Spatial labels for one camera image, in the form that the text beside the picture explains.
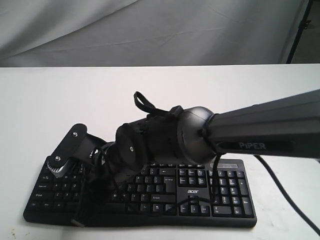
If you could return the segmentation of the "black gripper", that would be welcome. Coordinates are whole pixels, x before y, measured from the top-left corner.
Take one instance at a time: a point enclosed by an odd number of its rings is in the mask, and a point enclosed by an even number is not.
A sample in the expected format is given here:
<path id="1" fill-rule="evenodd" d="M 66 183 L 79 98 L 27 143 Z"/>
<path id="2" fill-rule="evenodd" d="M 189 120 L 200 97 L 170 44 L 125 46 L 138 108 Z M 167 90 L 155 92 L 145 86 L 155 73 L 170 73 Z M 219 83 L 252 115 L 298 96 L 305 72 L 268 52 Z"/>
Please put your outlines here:
<path id="1" fill-rule="evenodd" d="M 89 160 L 80 201 L 71 220 L 73 225 L 80 228 L 85 227 L 85 220 L 90 220 L 130 176 L 130 169 L 121 160 L 115 142 L 94 148 Z"/>

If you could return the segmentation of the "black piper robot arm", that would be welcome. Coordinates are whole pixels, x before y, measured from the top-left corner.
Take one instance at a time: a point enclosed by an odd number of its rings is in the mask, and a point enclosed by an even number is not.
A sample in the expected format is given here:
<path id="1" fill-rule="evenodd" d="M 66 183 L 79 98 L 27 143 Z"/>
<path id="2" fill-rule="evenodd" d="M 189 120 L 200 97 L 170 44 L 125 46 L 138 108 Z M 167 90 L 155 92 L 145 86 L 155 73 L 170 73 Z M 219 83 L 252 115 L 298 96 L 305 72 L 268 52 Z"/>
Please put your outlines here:
<path id="1" fill-rule="evenodd" d="M 135 105 L 146 118 L 121 125 L 115 141 L 81 143 L 74 158 L 88 171 L 72 222 L 84 227 L 118 193 L 129 177 L 149 163 L 200 164 L 222 155 L 318 158 L 320 156 L 320 92 L 318 90 L 225 113 L 205 107 L 169 111 L 156 108 L 140 92 Z"/>

